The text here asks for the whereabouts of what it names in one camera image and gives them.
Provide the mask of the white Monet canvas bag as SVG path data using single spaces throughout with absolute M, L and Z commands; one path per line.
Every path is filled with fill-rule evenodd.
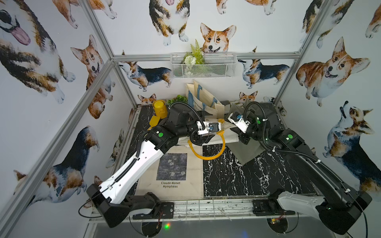
M 140 177 L 135 195 L 148 192 L 162 201 L 202 199 L 203 160 L 188 147 L 172 147 Z

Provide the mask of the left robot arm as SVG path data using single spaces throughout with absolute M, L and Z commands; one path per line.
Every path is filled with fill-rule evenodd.
M 147 215 L 151 219 L 160 217 L 160 199 L 152 192 L 128 195 L 131 187 L 154 162 L 178 145 L 180 138 L 188 137 L 191 142 L 201 146 L 208 142 L 203 136 L 221 131 L 220 122 L 204 121 L 189 104 L 172 104 L 167 117 L 138 139 L 136 153 L 110 178 L 100 185 L 92 184 L 87 189 L 86 193 L 99 212 L 99 217 L 110 228 L 118 226 L 131 216 Z

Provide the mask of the yellow-handled canvas bag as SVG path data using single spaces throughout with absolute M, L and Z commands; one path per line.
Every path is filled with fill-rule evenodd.
M 204 144 L 203 145 L 203 146 L 207 146 L 207 145 L 222 144 L 221 151 L 218 152 L 216 155 L 209 156 L 209 157 L 205 157 L 205 156 L 197 154 L 197 152 L 194 149 L 194 146 L 197 146 L 197 145 L 192 144 L 191 141 L 190 141 L 190 135 L 191 135 L 191 133 L 193 131 L 198 131 L 197 124 L 195 126 L 195 129 L 191 129 L 190 130 L 190 135 L 189 136 L 182 137 L 182 138 L 179 139 L 178 145 L 190 148 L 192 150 L 192 152 L 195 154 L 195 156 L 200 158 L 200 159 L 202 159 L 202 160 L 206 160 L 206 161 L 214 160 L 214 159 L 220 157 L 223 154 L 223 152 L 225 151 L 226 144 L 228 144 L 229 142 L 236 141 L 237 137 L 235 137 L 235 134 L 232 131 L 229 130 L 234 125 L 229 123 L 229 122 L 226 122 L 224 119 L 209 119 L 209 118 L 205 118 L 204 117 L 204 112 L 201 112 L 201 111 L 196 111 L 196 113 L 197 113 L 198 117 L 203 120 L 203 122 L 219 122 L 219 123 L 221 123 L 222 131 L 219 131 L 219 132 L 216 132 L 216 133 L 212 133 L 212 135 L 214 135 L 213 139 L 208 144 Z

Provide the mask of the green succulent plant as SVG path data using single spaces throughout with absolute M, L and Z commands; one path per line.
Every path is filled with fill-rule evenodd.
M 176 97 L 174 97 L 172 99 L 168 99 L 166 102 L 169 106 L 171 106 L 172 104 L 174 104 L 176 102 L 188 103 L 188 100 L 185 96 L 177 95 Z

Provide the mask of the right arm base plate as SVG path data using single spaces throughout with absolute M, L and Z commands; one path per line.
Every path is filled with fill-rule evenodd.
M 280 205 L 273 200 L 268 199 L 254 199 L 253 214 L 256 216 L 284 216 L 295 215 L 294 211 L 287 211 L 280 207 Z

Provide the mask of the artificial fern with flower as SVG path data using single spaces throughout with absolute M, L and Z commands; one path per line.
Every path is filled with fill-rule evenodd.
M 187 52 L 182 60 L 182 70 L 186 76 L 196 76 L 201 75 L 204 70 L 205 59 L 203 56 L 203 51 L 199 46 L 197 40 L 195 44 L 190 45 L 191 51 Z

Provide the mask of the olive green canvas bag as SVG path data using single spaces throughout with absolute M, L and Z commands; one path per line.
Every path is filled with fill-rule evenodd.
M 244 108 L 242 106 L 239 107 L 238 105 L 231 104 L 229 113 L 227 115 L 227 121 L 228 122 L 229 122 L 228 117 L 233 112 L 239 112 L 240 114 L 243 115 Z M 257 122 L 258 119 L 257 118 L 250 118 L 249 116 L 252 116 L 252 115 L 253 115 L 252 113 L 249 113 L 249 111 L 247 111 L 247 114 L 246 114 L 247 119 L 246 120 L 251 123 L 247 132 L 255 132 L 256 136 L 257 136 L 257 133 L 259 132 L 259 130 L 258 130 L 259 124 Z M 261 146 L 260 142 L 257 140 L 251 139 L 248 145 L 244 145 L 243 143 L 241 143 L 239 141 L 239 134 L 241 131 L 235 125 L 233 127 L 231 127 L 229 130 L 235 134 L 235 137 L 237 137 L 237 139 L 234 142 L 229 142 L 228 148 L 232 151 L 232 153 L 235 155 L 236 159 L 240 162 L 240 164 L 245 165 L 246 163 L 255 159 L 261 153 L 264 152 L 264 150 L 265 150 L 264 147 Z

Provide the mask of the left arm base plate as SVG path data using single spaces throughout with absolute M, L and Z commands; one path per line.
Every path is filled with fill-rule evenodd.
M 174 203 L 162 202 L 160 205 L 154 207 L 149 214 L 134 215 L 134 220 L 152 220 L 152 219 L 173 219 L 174 217 Z

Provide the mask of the blue-handled canvas bag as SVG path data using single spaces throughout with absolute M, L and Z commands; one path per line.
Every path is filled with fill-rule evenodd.
M 206 118 L 222 119 L 224 117 L 225 106 L 197 81 L 186 84 L 185 96 L 188 104 L 196 111 L 204 112 Z

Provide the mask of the aluminium front rail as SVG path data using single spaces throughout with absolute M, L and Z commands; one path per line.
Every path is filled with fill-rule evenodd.
M 173 202 L 173 219 L 152 220 L 219 220 L 219 219 L 247 219 L 266 217 L 273 219 L 284 219 L 292 215 L 284 216 L 256 216 L 253 214 L 254 199 L 268 199 L 276 201 L 280 207 L 297 214 L 307 215 L 318 219 L 319 214 L 316 207 L 324 204 L 322 196 L 303 196 L 283 192 L 278 198 L 269 196 L 262 198 L 234 198 L 234 199 L 202 199 L 202 200 L 179 200 Z M 109 227 L 113 228 L 124 222 L 127 218 L 138 214 L 149 214 L 155 206 L 162 202 L 154 194 L 148 193 L 142 196 L 127 196 L 121 204 L 112 204 L 99 196 L 93 200 L 94 206 Z

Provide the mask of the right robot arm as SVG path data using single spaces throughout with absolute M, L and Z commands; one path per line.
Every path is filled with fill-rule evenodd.
M 320 220 L 338 235 L 345 235 L 372 201 L 366 192 L 346 184 L 333 170 L 313 155 L 310 147 L 293 130 L 285 129 L 269 103 L 248 103 L 242 112 L 233 112 L 229 121 L 239 129 L 239 139 L 258 141 L 267 151 L 279 154 L 301 171 L 321 192 L 310 197 L 278 189 L 271 199 L 284 211 L 302 213 Z

